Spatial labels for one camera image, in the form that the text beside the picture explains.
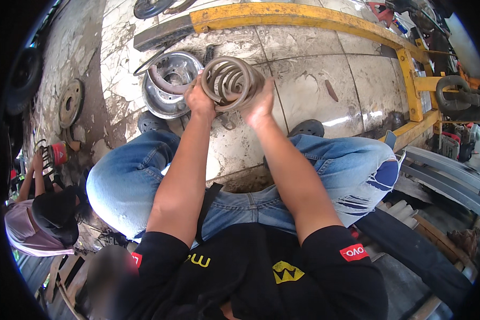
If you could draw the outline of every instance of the gray metal rail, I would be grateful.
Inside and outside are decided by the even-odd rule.
[[[401,170],[440,189],[480,216],[480,196],[462,184],[452,181],[452,179],[430,169],[423,168],[416,163],[410,165],[402,164]]]
[[[467,165],[437,153],[408,145],[405,147],[407,157],[428,164],[465,181],[480,190],[480,173]]]

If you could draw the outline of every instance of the rusty coil spring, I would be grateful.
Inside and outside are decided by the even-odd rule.
[[[245,61],[234,57],[224,56],[211,60],[203,75],[201,85],[206,95],[217,103],[216,111],[230,111],[248,106],[265,84],[265,77],[261,73]]]

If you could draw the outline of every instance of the ripped jeans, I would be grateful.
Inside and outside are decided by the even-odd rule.
[[[396,182],[400,165],[389,161],[396,160],[393,151],[378,140],[297,135],[290,141],[315,168],[346,227],[373,211]],[[161,170],[173,160],[178,144],[173,133],[148,131],[110,151],[87,179],[94,211],[128,239],[138,239],[146,229]],[[203,223],[203,240],[245,222],[296,234],[292,215],[272,185],[254,193],[219,192]]]

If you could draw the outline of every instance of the tiled floor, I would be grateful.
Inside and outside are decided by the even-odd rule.
[[[135,0],[107,1],[101,49],[103,95],[111,125],[126,124],[127,141],[140,134],[136,120],[146,110],[141,96],[142,76],[134,77],[132,73],[153,55],[150,51],[135,50],[133,36],[189,11],[239,2],[245,0],[198,0],[181,14],[161,14],[140,21],[133,16]],[[326,7],[380,24],[361,1],[296,0],[295,3]],[[380,44],[370,40],[320,28],[255,26],[190,35],[169,51],[183,50],[202,59],[209,44],[216,45],[215,56],[242,58],[265,76],[275,77],[274,116],[284,131],[302,120],[314,118],[323,123],[327,138],[348,137],[381,125],[390,111],[407,113],[408,117],[398,61],[380,56]],[[326,80],[339,102],[328,94]],[[186,122],[188,118],[184,116],[169,125],[181,134]],[[239,171],[255,172],[254,167],[259,168],[262,158],[254,132],[238,112],[226,113],[214,121],[207,180],[232,177]]]

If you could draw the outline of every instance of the dirty floor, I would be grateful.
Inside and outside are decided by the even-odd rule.
[[[43,48],[43,79],[27,121],[25,154],[31,155],[33,144],[41,138],[49,143],[60,140],[59,98],[70,80],[80,79],[84,103],[72,134],[83,142],[82,150],[72,153],[62,169],[64,182],[76,183],[83,168],[140,135],[137,117],[147,110],[141,93],[143,76],[132,73],[154,51],[135,50],[134,35],[189,11],[240,2],[244,1],[197,0],[180,14],[160,14],[143,21],[133,15],[135,0],[70,0],[51,24]],[[338,10],[384,26],[362,1],[295,3]],[[413,26],[409,17],[402,19],[408,29]],[[187,51],[202,60],[210,44],[216,46],[215,57],[241,58],[266,77],[275,77],[273,113],[285,132],[313,118],[324,125],[326,138],[350,137],[379,129],[390,112],[409,118],[400,66],[397,59],[381,55],[379,43],[319,28],[252,26],[189,35],[167,51]],[[338,102],[328,94],[326,80]],[[169,125],[180,135],[187,122],[183,116]],[[425,132],[415,143],[423,144],[429,135]],[[226,190],[236,192],[263,189],[272,180],[262,158],[254,132],[238,112],[213,122],[206,172],[209,183],[226,183]],[[94,232],[90,237],[104,228],[100,223],[99,218],[90,218],[89,233]]]

